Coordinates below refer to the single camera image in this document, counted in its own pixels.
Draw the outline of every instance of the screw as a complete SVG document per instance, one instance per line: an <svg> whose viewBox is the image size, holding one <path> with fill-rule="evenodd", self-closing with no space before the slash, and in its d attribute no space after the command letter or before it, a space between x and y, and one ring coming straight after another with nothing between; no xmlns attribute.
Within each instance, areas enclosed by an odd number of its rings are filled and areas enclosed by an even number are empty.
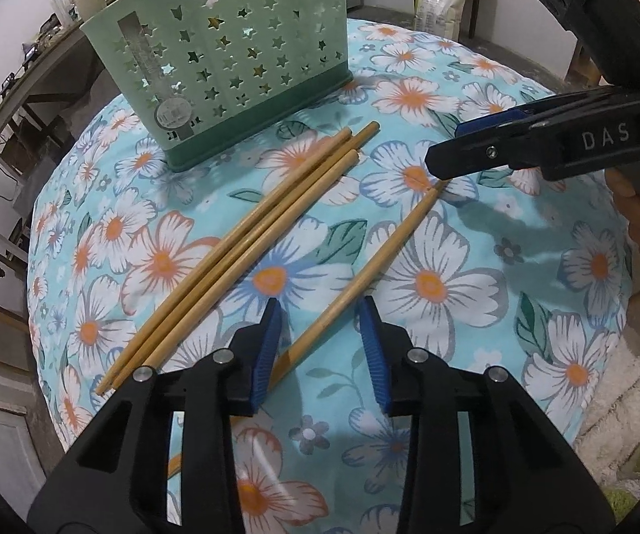
<svg viewBox="0 0 640 534"><path fill-rule="evenodd" d="M488 377L495 381L495 383L501 384L507 381L509 374L504 367L491 367L491 369L488 370Z"/></svg>
<svg viewBox="0 0 640 534"><path fill-rule="evenodd" d="M214 353L214 361L218 364L230 363L235 358L231 349L219 349Z"/></svg>
<svg viewBox="0 0 640 534"><path fill-rule="evenodd" d="M153 375L154 369L152 369L148 365L143 365L142 367L138 367L137 369L135 369L134 373L132 373L132 379L141 383L143 381L149 380Z"/></svg>
<svg viewBox="0 0 640 534"><path fill-rule="evenodd" d="M411 363L424 363L429 358L429 352L425 349L414 348L407 351L407 359Z"/></svg>

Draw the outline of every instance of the green plastic basket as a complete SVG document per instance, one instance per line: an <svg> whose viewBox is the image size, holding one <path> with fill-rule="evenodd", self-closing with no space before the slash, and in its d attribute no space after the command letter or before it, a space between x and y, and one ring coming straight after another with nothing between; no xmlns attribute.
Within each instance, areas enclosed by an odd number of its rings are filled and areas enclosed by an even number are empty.
<svg viewBox="0 0 640 534"><path fill-rule="evenodd" d="M81 29L176 171L352 79L346 0L118 0Z"/></svg>

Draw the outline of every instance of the chopstick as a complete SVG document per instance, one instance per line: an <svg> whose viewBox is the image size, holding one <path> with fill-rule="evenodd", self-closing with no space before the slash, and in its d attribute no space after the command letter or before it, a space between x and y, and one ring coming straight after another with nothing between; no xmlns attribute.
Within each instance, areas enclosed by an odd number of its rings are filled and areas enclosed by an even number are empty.
<svg viewBox="0 0 640 534"><path fill-rule="evenodd" d="M378 130L379 124L376 122L372 122L365 126L365 128L355 137L351 138L348 142L340 146L339 149L336 149L331 153L325 162L321 163L317 169L309 175L306 175L306 178L304 178L294 189L290 190L289 193L286 192L283 201L277 207L272 209L263 219L261 219L247 235L239 240L239 242L233 246L225 257L209 268L208 272L198 279L198 282L194 285L193 289L178 301L176 306L169 312L169 315L164 318L162 323L159 324L157 328L150 333L150 335L148 335L147 340L137 347L135 355L128 360L113 380L112 387L115 389L120 387L123 381L125 381L135 369L141 366L145 360L152 355L155 348L171 333L180 320L193 309L194 305L198 303L201 297L211 288L211 286L219 281L219 279L223 278L225 272L228 271L228 269L230 269L242 254L253 246L253 244L257 242L269 228L271 228L274 222L278 221L281 215L288 210L293 203L303 198L303 195L308 192L325 174L327 174L343 156L353 149L359 149L368 142L370 138L378 132Z"/></svg>
<svg viewBox="0 0 640 534"><path fill-rule="evenodd" d="M318 180L308 192L295 201L288 210L269 228L260 239L256 240L241 257L216 281L211 288L187 312L171 333L154 349L144 365L158 368L175 351L182 340L187 337L207 313L221 300L233 284L250 269L250 267L267 251L283 233L289 230L301 215L319 200L342 175L359 162L357 151L351 150L335 164L332 169Z"/></svg>
<svg viewBox="0 0 640 534"><path fill-rule="evenodd" d="M301 164L292 174L288 175L277 187L272 190L258 205L251 210L241 221L231 229L231 231L221 239L218 244L204 257L194 270L189 273L181 283L171 292L171 294L162 302L162 304L147 319L145 324L135 334L132 340L127 344L122 353L118 356L112 367L105 373L103 379L100 380L95 392L98 395L104 394L110 387L119 387L113 382L121 375L125 366L130 362L134 355L143 347L145 341L154 333L154 331L162 324L164 319L180 304L183 299L189 295L194 286L204 278L204 276L221 260L225 255L233 249L234 246L248 232L252 231L259 222L263 220L283 199L287 193L293 189L295 185L301 183L314 169L316 169L329 155L331 155L339 146L352 136L349 128L339 131L329 140L324 147L317 150L310 158Z"/></svg>
<svg viewBox="0 0 640 534"><path fill-rule="evenodd" d="M381 246L379 251L369 260L364 268L352 279L330 306L308 328L296 342L281 355L273 367L269 388L275 387L289 372L296 367L313 348L317 340L329 326L345 311L386 269L404 247L412 233L417 230L429 211L438 201L443 189L449 181L436 183L424 196L421 202L404 219L392 235ZM167 473L169 478L181 471L181 454L169 460Z"/></svg>

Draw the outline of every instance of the sticker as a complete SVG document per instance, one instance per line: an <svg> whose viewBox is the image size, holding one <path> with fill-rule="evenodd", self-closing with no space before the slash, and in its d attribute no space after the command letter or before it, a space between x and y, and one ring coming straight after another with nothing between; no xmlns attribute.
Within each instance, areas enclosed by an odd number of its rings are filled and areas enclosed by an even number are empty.
<svg viewBox="0 0 640 534"><path fill-rule="evenodd" d="M154 113L157 124L165 130L181 128L191 120L191 115L191 104L181 96L166 99Z"/></svg>

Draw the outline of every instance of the floral bedsheet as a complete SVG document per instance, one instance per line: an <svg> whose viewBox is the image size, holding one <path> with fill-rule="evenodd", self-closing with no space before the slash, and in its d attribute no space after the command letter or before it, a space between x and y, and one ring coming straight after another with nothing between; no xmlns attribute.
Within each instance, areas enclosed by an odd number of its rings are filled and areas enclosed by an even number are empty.
<svg viewBox="0 0 640 534"><path fill-rule="evenodd" d="M172 174L118 97L54 172L34 212L29 311L40 385L66 448L103 405L96 384L154 307L322 137L382 125L359 165L165 371L228 344L259 321L269 297L286 312L287 347L421 199L430 145L460 121L549 94L455 42L354 20L348 28L351 84L192 170ZM571 441L620 339L630 260L602 175L551 183L536 169L497 169L451 183L373 295L386 321L452 366L508 368ZM234 431L249 533L394 531L409 425L385 419L374 402L351 312ZM469 521L469 479L463 497ZM170 520L179 508L177 476Z"/></svg>

